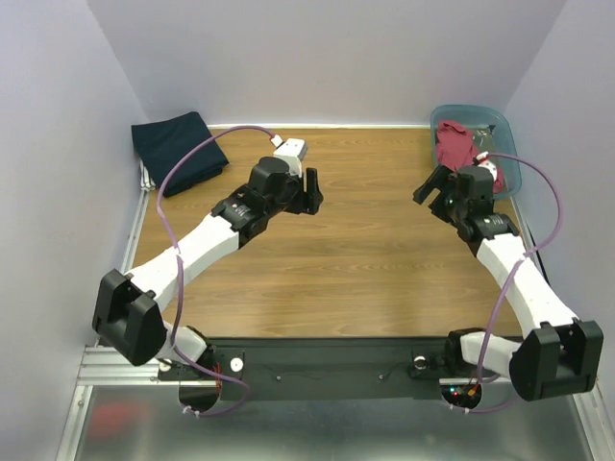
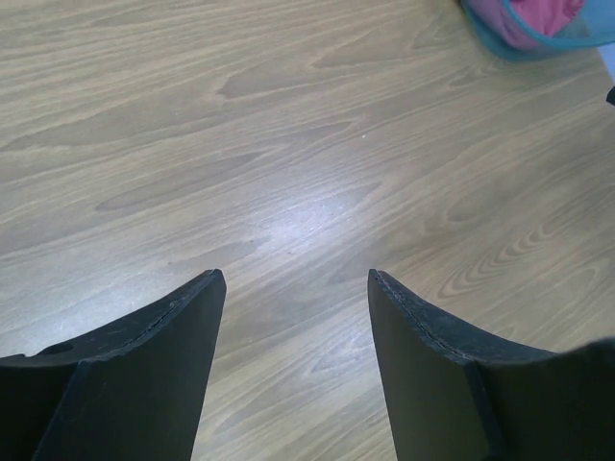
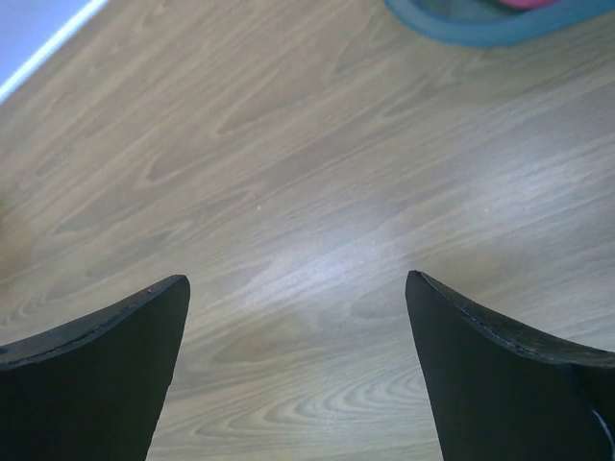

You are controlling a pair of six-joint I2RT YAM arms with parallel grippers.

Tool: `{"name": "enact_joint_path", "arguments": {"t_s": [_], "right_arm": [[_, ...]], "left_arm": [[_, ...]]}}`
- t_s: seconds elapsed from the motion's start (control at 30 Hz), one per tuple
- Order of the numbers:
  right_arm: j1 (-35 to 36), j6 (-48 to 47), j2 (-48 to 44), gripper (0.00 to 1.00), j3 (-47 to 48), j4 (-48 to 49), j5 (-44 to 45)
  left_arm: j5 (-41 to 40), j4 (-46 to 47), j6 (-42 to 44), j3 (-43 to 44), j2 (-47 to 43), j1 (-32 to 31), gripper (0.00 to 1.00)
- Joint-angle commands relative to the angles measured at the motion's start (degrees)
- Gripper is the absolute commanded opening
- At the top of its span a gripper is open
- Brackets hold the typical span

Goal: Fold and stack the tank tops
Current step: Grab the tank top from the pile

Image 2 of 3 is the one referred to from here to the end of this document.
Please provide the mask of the maroon tank top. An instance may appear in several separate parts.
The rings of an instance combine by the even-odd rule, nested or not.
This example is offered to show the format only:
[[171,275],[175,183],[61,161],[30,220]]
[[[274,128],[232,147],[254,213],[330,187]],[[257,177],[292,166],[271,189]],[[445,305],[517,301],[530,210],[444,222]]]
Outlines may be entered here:
[[584,1],[467,1],[466,6],[508,46],[528,51],[538,43],[524,26],[540,36],[553,37],[578,16]]

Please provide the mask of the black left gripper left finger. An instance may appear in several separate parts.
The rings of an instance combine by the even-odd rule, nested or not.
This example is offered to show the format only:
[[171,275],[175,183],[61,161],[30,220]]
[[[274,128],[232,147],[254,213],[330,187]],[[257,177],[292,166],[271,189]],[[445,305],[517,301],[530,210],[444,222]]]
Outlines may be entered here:
[[88,333],[4,357],[2,458],[189,459],[226,291],[208,270]]

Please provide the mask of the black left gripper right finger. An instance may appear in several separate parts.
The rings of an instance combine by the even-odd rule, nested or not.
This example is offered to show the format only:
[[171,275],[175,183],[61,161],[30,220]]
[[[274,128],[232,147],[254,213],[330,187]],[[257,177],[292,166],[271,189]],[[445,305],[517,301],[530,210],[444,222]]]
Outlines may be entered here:
[[368,303],[401,460],[610,460],[614,342],[567,352],[477,328],[371,270]]

